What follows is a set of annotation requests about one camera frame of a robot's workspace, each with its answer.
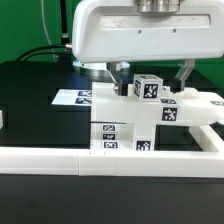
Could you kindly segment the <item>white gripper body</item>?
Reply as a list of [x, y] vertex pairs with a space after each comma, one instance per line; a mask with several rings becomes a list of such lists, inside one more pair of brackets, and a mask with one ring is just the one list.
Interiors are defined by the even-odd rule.
[[84, 63], [218, 58], [224, 0], [180, 0], [174, 12], [142, 12], [137, 0], [81, 0], [72, 51]]

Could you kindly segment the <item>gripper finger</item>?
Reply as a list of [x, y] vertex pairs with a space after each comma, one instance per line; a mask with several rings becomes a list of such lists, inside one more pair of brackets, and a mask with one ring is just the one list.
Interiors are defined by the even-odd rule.
[[185, 81], [193, 71], [195, 67], [194, 59], [184, 59], [179, 63], [179, 70], [175, 76], [175, 81], [177, 82], [177, 91], [181, 92], [185, 88]]
[[120, 64], [115, 62], [110, 63], [109, 71], [111, 73], [111, 78], [115, 83], [114, 92], [119, 96], [127, 96], [128, 83], [120, 78]]

